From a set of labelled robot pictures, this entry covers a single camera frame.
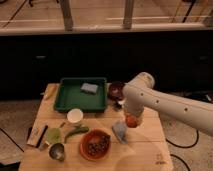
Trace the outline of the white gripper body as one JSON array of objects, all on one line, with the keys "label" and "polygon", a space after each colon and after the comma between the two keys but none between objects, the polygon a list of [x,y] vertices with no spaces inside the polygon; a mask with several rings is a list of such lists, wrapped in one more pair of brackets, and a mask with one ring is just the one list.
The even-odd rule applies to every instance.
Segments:
[{"label": "white gripper body", "polygon": [[144,107],[138,103],[135,103],[134,101],[125,100],[124,111],[135,117],[140,117],[144,111]]}]

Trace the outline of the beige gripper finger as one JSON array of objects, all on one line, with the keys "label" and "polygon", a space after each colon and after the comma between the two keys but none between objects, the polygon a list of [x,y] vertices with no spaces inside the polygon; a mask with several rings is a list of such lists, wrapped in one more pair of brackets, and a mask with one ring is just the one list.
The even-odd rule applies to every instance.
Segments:
[{"label": "beige gripper finger", "polygon": [[138,117],[137,117],[137,125],[140,126],[143,123],[143,113],[141,113]]}]

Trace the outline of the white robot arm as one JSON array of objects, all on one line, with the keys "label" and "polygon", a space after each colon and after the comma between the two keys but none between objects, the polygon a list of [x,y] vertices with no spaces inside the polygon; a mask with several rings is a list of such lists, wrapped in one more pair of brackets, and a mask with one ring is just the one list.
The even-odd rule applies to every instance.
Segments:
[{"label": "white robot arm", "polygon": [[156,91],[154,84],[153,76],[147,72],[126,83],[124,111],[139,118],[148,107],[213,136],[213,104]]}]

